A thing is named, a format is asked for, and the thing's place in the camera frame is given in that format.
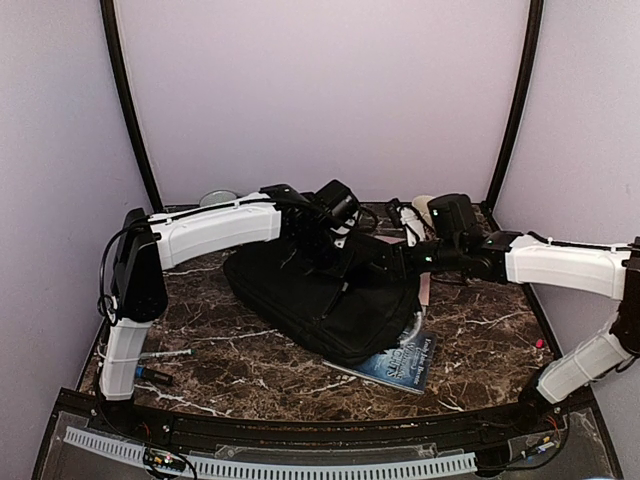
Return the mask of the black front rail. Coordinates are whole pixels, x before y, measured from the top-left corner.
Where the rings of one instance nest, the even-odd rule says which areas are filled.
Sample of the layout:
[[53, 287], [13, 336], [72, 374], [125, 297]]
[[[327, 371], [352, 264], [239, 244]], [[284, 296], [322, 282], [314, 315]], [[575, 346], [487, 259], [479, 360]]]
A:
[[213, 451], [224, 444], [266, 448], [373, 448], [434, 443], [464, 450], [502, 446], [522, 434], [511, 422], [520, 406], [380, 421], [284, 422], [231, 419], [136, 405], [96, 409], [94, 396], [61, 389], [49, 417], [52, 429], [64, 413], [100, 432], [123, 431], [181, 453]]

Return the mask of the pink book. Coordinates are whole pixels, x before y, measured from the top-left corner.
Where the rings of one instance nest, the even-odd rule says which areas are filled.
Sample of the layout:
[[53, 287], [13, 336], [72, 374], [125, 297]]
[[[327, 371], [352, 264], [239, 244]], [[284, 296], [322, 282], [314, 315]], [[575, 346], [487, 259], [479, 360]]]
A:
[[420, 288], [418, 292], [418, 300], [419, 300], [422, 315], [426, 314], [427, 308], [429, 306], [430, 291], [431, 291], [431, 275], [429, 273], [423, 273], [420, 275]]

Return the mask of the clear green-capped pen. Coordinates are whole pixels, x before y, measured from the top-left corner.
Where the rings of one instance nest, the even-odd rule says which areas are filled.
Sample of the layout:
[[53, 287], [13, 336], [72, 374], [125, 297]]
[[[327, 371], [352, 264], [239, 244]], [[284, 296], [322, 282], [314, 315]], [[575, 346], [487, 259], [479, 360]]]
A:
[[196, 352], [194, 349], [160, 351], [160, 352], [143, 352], [140, 354], [139, 358], [141, 360], [155, 359], [155, 358], [170, 358], [170, 357], [180, 357], [180, 356], [192, 356], [195, 353]]

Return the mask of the black frame post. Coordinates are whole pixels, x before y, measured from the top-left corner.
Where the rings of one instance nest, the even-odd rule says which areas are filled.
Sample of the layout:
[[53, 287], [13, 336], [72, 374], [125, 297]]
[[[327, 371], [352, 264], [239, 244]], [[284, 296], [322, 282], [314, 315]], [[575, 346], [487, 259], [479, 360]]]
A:
[[111, 0], [100, 0], [99, 6], [112, 74], [121, 112], [133, 150], [134, 159], [152, 211], [154, 213], [161, 212], [164, 209], [164, 205], [144, 144], [142, 131], [134, 105], [132, 90], [127, 75], [124, 49], [120, 39], [120, 31], [116, 15], [116, 2]]
[[483, 202], [485, 208], [489, 212], [493, 212], [497, 206], [515, 148], [526, 101], [528, 98], [531, 78], [533, 75], [540, 31], [542, 27], [544, 5], [544, 0], [531, 0], [529, 2], [529, 11], [523, 40], [523, 48], [509, 115], [507, 118], [495, 168], [491, 177], [485, 200]]

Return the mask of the left black frame post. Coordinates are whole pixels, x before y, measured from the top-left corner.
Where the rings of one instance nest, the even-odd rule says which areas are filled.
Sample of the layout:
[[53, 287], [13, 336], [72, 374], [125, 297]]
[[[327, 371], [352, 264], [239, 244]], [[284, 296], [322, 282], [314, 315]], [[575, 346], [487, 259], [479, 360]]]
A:
[[124, 49], [120, 39], [120, 31], [116, 15], [116, 2], [111, 0], [100, 0], [99, 6], [112, 74], [121, 112], [133, 150], [134, 159], [152, 211], [154, 213], [161, 212], [164, 209], [164, 205], [144, 144], [142, 131], [134, 105], [132, 90], [127, 75]]

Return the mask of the black student bag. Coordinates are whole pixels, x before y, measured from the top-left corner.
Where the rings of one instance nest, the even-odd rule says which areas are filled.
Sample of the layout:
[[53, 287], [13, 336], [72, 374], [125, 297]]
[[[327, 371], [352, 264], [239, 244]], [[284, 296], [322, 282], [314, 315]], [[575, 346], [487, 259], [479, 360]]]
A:
[[311, 272], [287, 240], [252, 243], [223, 264], [234, 295], [306, 350], [355, 366], [398, 345], [420, 310], [420, 279], [371, 264], [345, 279]]

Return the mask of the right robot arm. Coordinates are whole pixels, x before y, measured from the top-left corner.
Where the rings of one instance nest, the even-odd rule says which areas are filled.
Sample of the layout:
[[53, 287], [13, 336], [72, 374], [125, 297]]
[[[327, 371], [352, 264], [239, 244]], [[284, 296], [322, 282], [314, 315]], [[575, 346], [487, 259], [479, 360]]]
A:
[[576, 390], [639, 356], [639, 246], [587, 244], [543, 238], [533, 232], [496, 231], [468, 244], [421, 241], [392, 247], [392, 272], [460, 272], [500, 284], [580, 292], [616, 303], [603, 326], [542, 368], [510, 413], [521, 434], [534, 432]]

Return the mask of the small circuit board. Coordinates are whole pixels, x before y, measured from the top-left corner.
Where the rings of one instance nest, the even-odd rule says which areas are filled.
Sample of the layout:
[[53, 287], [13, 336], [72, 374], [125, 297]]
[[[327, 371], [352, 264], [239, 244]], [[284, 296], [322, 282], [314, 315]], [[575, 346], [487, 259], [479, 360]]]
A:
[[143, 453], [143, 464], [154, 468], [168, 468], [176, 471], [183, 471], [186, 462], [177, 455], [158, 449], [146, 449]]

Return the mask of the celadon bowl on coaster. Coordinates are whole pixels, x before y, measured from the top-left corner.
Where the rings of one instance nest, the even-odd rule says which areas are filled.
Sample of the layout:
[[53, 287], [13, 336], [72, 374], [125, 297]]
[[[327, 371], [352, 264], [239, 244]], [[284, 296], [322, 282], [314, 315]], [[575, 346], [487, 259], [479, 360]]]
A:
[[200, 207], [209, 207], [220, 203], [231, 202], [238, 198], [238, 195], [229, 190], [214, 190], [206, 193], [199, 200]]

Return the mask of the dark blue book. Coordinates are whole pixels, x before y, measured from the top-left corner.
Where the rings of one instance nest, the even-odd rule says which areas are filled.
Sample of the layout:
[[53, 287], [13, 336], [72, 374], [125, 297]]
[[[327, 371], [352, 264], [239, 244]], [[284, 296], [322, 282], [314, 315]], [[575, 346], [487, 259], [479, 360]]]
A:
[[437, 335], [422, 330], [397, 348], [373, 355], [359, 365], [345, 367], [327, 360], [323, 364], [366, 381], [423, 395], [436, 345]]

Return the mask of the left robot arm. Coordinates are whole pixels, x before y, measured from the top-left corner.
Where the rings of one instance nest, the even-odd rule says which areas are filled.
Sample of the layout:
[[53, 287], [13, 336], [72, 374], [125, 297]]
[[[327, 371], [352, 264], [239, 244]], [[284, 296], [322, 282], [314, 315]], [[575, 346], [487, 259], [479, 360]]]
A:
[[108, 400], [101, 417], [120, 436], [141, 427], [130, 406], [134, 378], [148, 330], [164, 313], [164, 272], [193, 258], [254, 242], [293, 241], [319, 270], [343, 271], [341, 256], [360, 217], [354, 193], [338, 180], [317, 192], [287, 184], [263, 187], [235, 200], [178, 213], [130, 211], [108, 241], [100, 267], [97, 308], [109, 325], [97, 391]]

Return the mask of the cream floral mug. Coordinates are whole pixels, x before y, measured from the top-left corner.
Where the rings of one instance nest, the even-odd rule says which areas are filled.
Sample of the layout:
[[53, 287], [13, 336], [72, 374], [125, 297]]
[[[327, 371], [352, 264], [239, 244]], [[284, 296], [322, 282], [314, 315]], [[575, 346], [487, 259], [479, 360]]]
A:
[[433, 196], [419, 195], [416, 196], [411, 202], [412, 206], [421, 214], [422, 218], [430, 226], [433, 226], [433, 220], [430, 214], [428, 203], [433, 199]]

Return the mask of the right black frame post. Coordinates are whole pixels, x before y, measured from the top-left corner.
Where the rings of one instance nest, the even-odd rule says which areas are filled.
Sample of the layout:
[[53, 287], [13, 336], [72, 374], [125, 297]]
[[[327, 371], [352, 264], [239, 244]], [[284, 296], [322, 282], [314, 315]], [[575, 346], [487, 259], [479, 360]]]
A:
[[509, 115], [507, 118], [495, 168], [491, 177], [485, 200], [483, 202], [485, 208], [489, 212], [493, 212], [497, 206], [515, 148], [526, 101], [528, 98], [531, 78], [533, 75], [540, 31], [542, 27], [544, 5], [544, 0], [531, 0], [529, 2], [529, 11], [523, 40], [523, 48]]

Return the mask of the blue and black marker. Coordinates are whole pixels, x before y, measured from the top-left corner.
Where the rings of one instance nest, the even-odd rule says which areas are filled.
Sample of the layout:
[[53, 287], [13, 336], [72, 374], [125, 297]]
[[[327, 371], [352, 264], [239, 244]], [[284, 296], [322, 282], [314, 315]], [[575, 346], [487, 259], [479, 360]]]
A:
[[172, 375], [159, 372], [144, 366], [136, 367], [135, 378], [163, 386], [171, 386], [173, 384]]

